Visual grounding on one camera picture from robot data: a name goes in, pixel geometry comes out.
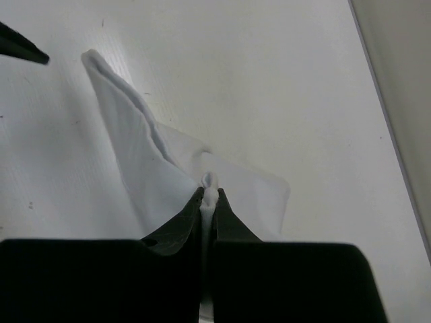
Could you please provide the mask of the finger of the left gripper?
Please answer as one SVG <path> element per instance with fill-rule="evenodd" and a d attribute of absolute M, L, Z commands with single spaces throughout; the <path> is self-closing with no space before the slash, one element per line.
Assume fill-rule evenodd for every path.
<path fill-rule="evenodd" d="M 20 33 L 0 23 L 1 55 L 47 65 L 50 57 Z"/>

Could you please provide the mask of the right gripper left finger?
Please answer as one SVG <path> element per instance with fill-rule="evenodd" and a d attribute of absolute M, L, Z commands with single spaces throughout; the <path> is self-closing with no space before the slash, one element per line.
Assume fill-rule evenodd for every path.
<path fill-rule="evenodd" d="M 3 240 L 1 321 L 197 322 L 202 199 L 140 240 Z"/>

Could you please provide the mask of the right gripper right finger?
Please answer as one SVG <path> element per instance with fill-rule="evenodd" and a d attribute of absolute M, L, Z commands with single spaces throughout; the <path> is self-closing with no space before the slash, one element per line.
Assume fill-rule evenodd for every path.
<path fill-rule="evenodd" d="M 216 322 L 386 322 L 363 253 L 351 244 L 264 242 L 220 193 L 211 229 Z"/>

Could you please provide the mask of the white skirt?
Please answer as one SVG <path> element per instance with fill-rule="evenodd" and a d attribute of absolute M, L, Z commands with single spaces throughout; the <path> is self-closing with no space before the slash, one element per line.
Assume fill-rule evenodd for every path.
<path fill-rule="evenodd" d="M 124 247 L 145 302 L 183 322 L 283 319 L 287 249 L 279 233 L 288 183 L 231 164 L 159 124 L 95 50 L 81 60 L 143 226 L 142 239 Z"/>

